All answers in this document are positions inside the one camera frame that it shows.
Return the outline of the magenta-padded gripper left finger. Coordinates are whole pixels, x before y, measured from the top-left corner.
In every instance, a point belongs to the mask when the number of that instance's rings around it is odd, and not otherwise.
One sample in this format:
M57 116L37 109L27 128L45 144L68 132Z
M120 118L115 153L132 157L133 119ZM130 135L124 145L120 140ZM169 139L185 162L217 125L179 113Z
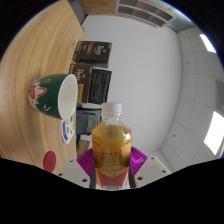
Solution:
M95 188L96 170L93 151L89 149L76 160L69 160L57 175L83 188Z

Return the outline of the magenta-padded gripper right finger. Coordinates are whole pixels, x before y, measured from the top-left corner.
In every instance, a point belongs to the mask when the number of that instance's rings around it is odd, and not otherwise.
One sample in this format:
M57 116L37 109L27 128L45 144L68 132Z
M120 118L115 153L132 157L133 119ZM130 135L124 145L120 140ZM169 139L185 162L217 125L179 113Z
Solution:
M148 157L137 148L131 148L128 174L131 188L146 186L170 174L156 156Z

